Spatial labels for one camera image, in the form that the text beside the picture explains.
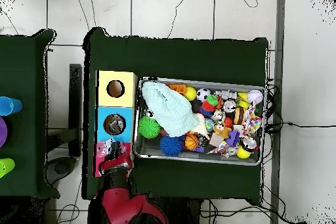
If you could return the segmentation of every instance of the purple object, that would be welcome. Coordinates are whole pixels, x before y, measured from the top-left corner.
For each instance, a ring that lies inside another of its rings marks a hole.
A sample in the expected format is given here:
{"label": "purple object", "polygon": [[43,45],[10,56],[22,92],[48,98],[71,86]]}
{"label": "purple object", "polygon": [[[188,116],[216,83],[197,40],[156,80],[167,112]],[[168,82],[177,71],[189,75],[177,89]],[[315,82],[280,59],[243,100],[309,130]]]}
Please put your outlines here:
{"label": "purple object", "polygon": [[230,146],[236,146],[238,144],[239,135],[240,135],[240,133],[238,131],[236,131],[236,130],[230,131],[228,133],[228,138],[226,140],[226,142],[228,143],[228,145],[230,145]]}
{"label": "purple object", "polygon": [[5,144],[7,138],[7,126],[2,117],[0,117],[0,148]]}

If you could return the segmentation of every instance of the stacked boxes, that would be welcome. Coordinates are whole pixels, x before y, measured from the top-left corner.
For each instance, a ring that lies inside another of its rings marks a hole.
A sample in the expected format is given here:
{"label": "stacked boxes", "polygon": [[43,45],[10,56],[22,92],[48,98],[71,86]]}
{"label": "stacked boxes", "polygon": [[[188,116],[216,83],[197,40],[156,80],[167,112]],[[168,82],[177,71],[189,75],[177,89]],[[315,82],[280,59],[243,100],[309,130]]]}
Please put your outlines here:
{"label": "stacked boxes", "polygon": [[99,177],[99,164],[111,151],[112,141],[119,141],[122,153],[131,155],[137,76],[132,72],[99,70],[96,71],[96,79],[96,108],[98,109],[96,115],[98,118],[96,118],[97,125],[95,126],[96,147],[94,148],[93,176]]}

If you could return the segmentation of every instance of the blue cup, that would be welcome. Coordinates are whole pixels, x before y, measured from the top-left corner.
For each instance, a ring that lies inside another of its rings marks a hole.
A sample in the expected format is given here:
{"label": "blue cup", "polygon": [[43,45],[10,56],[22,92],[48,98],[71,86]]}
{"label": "blue cup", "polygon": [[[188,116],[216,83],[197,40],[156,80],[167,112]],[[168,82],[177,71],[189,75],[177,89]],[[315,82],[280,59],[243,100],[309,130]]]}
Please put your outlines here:
{"label": "blue cup", "polygon": [[8,116],[22,109],[22,102],[10,97],[0,97],[0,116]]}

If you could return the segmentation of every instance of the red robot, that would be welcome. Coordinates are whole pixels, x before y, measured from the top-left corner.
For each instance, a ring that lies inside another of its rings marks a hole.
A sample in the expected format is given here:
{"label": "red robot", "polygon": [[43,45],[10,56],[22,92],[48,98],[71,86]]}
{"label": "red robot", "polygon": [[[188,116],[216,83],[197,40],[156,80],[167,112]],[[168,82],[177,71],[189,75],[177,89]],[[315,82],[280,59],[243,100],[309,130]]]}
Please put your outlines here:
{"label": "red robot", "polygon": [[162,210],[139,194],[131,197],[127,172],[133,163],[129,156],[120,154],[120,144],[112,144],[112,154],[100,164],[103,188],[91,200],[87,224],[168,224]]}

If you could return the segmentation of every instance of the yellow box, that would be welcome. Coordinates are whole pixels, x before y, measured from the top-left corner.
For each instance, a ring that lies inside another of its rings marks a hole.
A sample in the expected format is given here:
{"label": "yellow box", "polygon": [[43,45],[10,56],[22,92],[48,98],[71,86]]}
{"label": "yellow box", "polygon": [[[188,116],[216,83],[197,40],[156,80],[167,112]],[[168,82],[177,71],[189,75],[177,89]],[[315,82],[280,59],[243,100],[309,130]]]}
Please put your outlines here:
{"label": "yellow box", "polygon": [[[137,89],[137,76],[135,74],[132,72],[99,70],[96,71],[96,77],[98,77],[99,106],[134,107]],[[119,87],[122,88],[121,95],[116,92]]]}

